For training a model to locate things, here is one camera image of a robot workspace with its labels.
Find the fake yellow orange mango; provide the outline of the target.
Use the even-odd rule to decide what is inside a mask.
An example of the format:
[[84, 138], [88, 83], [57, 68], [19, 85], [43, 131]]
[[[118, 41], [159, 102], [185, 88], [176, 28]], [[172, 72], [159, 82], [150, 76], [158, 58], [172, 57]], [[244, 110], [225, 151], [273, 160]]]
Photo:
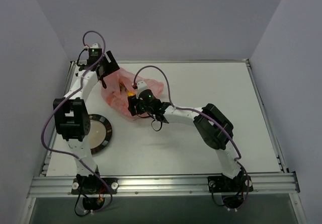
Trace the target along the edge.
[[131, 97], [131, 96], [135, 96], [135, 94], [133, 92], [128, 92], [127, 93], [127, 96], [130, 96]]

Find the pink plastic bag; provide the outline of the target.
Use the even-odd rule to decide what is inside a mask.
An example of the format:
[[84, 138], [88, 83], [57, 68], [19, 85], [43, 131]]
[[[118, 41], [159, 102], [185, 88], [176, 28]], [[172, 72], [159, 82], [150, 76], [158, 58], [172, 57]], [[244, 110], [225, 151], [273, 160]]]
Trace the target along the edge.
[[127, 93], [136, 90], [132, 87], [135, 74], [128, 72], [124, 68], [104, 77], [107, 88], [101, 87], [103, 100], [118, 113], [123, 116], [134, 118], [128, 111]]

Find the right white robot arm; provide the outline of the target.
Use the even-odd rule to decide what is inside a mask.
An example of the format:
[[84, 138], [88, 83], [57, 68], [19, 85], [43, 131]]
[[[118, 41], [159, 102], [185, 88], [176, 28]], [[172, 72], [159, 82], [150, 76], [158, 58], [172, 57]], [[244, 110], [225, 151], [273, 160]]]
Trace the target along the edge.
[[238, 163], [241, 154], [233, 141], [233, 124], [213, 104], [202, 108], [175, 106], [157, 99], [150, 89], [139, 95], [128, 94], [128, 110], [132, 116], [147, 114], [164, 123], [180, 123], [194, 126], [203, 141], [216, 151], [224, 176], [224, 186], [235, 190], [242, 183], [239, 175], [242, 168]]

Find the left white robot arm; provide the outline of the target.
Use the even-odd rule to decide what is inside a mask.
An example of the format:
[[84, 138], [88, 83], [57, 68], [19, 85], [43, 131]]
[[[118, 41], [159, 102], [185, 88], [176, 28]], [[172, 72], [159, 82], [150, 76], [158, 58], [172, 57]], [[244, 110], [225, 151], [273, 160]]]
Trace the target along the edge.
[[70, 154], [75, 159], [76, 174], [86, 177], [83, 187], [89, 193], [97, 193], [101, 189], [102, 181], [95, 176], [99, 174], [99, 170], [88, 140], [91, 121], [86, 101], [97, 83], [106, 89], [104, 78], [120, 67], [112, 53], [105, 53], [98, 43], [85, 45], [84, 51], [89, 53], [89, 58], [86, 63], [76, 62], [78, 75], [74, 84], [63, 98], [53, 102], [54, 122], [57, 133], [67, 142]]

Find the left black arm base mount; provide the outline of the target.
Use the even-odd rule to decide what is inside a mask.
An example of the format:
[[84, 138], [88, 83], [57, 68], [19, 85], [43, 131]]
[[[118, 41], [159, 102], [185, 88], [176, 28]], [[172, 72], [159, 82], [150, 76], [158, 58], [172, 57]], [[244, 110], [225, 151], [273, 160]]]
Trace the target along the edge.
[[111, 203], [111, 196], [117, 193], [118, 178], [102, 177], [99, 180], [95, 176], [77, 175], [73, 179], [71, 194], [77, 196], [75, 211], [78, 215], [85, 215], [87, 212], [102, 211]]

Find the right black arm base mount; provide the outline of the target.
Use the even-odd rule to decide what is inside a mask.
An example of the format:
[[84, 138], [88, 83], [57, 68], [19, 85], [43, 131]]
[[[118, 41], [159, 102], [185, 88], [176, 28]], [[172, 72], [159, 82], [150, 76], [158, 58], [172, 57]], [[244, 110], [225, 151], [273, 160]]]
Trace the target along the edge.
[[249, 176], [242, 174], [230, 179], [224, 175], [208, 176], [208, 190], [212, 201], [228, 211], [237, 212], [245, 204], [248, 195], [254, 190]]

